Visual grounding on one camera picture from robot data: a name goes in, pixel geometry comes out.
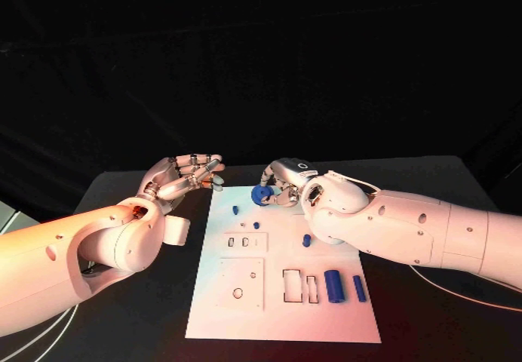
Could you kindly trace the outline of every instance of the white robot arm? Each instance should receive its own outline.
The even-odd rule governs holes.
[[[219,155],[163,158],[118,205],[0,236],[0,336],[43,322],[183,245],[190,222],[166,214],[193,189],[222,190]],[[79,256],[94,262],[81,271]]]
[[[281,189],[267,187],[274,178]],[[363,192],[362,185],[371,188]],[[259,205],[300,202],[314,236],[409,265],[470,272],[522,289],[522,217],[381,190],[303,160],[274,161],[252,190]]]

